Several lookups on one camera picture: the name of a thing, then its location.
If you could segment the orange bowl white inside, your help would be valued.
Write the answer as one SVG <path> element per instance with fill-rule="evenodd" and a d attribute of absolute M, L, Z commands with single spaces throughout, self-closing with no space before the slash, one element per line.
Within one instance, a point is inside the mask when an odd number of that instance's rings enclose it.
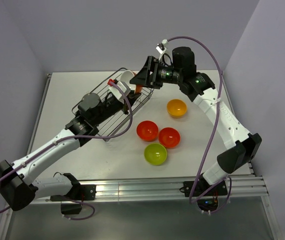
<path fill-rule="evenodd" d="M 143 87 L 141 85 L 135 85 L 130 83 L 130 80 L 136 75 L 137 74 L 131 70 L 125 70 L 120 76 L 120 81 L 126 83 L 130 90 L 134 91 L 135 94 L 139 94 L 141 93 Z"/>

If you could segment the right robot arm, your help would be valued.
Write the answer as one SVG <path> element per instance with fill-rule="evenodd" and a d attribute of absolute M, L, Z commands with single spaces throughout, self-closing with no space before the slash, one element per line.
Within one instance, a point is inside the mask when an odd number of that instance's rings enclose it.
<path fill-rule="evenodd" d="M 155 57 L 148 56 L 142 69 L 129 82 L 151 89 L 160 89 L 164 83 L 178 85 L 180 91 L 215 126 L 226 151 L 217 156 L 216 162 L 202 174 L 198 184 L 201 193 L 210 195 L 216 189 L 216 183 L 255 157 L 262 138 L 258 133 L 252 134 L 239 122 L 220 99 L 210 77 L 197 71 L 195 54 L 190 47 L 174 48 L 172 60 L 172 64 L 167 66 Z"/>

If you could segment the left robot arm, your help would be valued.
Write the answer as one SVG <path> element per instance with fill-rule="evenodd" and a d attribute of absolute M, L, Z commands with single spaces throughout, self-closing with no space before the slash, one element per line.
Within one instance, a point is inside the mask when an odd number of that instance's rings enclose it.
<path fill-rule="evenodd" d="M 132 120 L 132 106 L 139 97 L 140 94 L 133 91 L 126 98 L 119 91 L 109 91 L 105 98 L 88 93 L 78 103 L 75 117 L 52 140 L 12 163 L 6 160 L 0 162 L 0 194 L 9 207 L 19 211 L 33 200 L 49 196 L 76 200 L 82 188 L 71 173 L 47 179 L 39 179 L 38 176 L 90 140 L 100 139 L 98 126 L 118 112 L 123 112 Z"/>

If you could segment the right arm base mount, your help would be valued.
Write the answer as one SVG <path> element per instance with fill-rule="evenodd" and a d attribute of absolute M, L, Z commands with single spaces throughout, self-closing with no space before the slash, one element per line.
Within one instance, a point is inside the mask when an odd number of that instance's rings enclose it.
<path fill-rule="evenodd" d="M 182 187 L 179 189 L 179 191 L 183 193 L 186 198 L 190 195 L 193 183 L 193 181 L 184 181 Z M 208 185 L 205 180 L 199 180 L 192 196 L 198 197 L 209 188 L 210 185 Z M 227 195 L 228 190 L 226 182 L 222 181 L 216 187 L 214 187 L 204 195 L 208 198 L 201 198 L 200 200 L 198 200 L 197 205 L 202 211 L 212 212 L 217 210 L 219 207 L 218 197 L 225 197 Z"/>

